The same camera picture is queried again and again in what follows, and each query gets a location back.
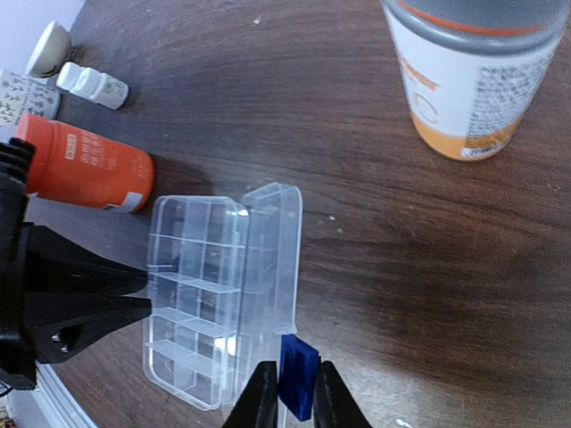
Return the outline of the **clear plastic pill organizer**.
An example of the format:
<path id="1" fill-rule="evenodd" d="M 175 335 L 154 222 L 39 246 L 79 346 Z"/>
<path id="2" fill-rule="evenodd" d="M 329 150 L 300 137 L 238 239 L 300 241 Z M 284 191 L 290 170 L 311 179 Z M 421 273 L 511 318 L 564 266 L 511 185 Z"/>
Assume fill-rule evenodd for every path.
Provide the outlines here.
<path id="1" fill-rule="evenodd" d="M 245 194 L 169 195 L 153 206 L 144 321 L 146 377 L 228 416 L 262 361 L 297 331 L 302 193 L 271 183 Z"/>

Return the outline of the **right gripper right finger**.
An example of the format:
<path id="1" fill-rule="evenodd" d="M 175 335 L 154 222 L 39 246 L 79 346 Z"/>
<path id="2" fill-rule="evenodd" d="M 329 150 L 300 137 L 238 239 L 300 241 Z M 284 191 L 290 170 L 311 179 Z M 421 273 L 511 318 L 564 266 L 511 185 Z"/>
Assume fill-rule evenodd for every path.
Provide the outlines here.
<path id="1" fill-rule="evenodd" d="M 331 361 L 322 362 L 317 373 L 313 422 L 318 428 L 372 427 Z"/>

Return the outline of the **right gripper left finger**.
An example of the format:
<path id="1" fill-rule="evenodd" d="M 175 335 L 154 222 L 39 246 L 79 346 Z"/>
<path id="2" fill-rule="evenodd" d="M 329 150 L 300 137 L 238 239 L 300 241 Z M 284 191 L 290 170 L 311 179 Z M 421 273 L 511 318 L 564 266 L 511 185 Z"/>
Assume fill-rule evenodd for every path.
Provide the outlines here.
<path id="1" fill-rule="evenodd" d="M 223 428 L 277 428 L 277 363 L 261 361 Z"/>

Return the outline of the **grey capped white orange bottle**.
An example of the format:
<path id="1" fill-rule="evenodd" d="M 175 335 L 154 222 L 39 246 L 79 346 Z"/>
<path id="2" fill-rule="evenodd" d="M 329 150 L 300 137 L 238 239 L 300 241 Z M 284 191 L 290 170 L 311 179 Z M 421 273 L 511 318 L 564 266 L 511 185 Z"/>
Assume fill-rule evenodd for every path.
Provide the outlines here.
<path id="1" fill-rule="evenodd" d="M 385 1 L 410 116 L 456 161 L 513 136 L 563 38 L 568 1 Z"/>

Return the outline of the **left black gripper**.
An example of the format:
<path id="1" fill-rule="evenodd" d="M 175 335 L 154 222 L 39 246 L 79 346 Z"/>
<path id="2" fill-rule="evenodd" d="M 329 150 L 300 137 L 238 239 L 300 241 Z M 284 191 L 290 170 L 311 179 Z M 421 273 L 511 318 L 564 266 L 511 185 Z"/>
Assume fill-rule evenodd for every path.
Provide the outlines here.
<path id="1" fill-rule="evenodd" d="M 26 258 L 26 183 L 35 147 L 12 137 L 1 144 L 1 382 L 36 388 L 36 360 L 61 364 L 107 334 L 148 317 L 144 270 L 103 258 L 46 226 L 30 230 Z M 23 326 L 24 265 L 33 292 L 110 296 L 32 296 L 30 340 Z"/>

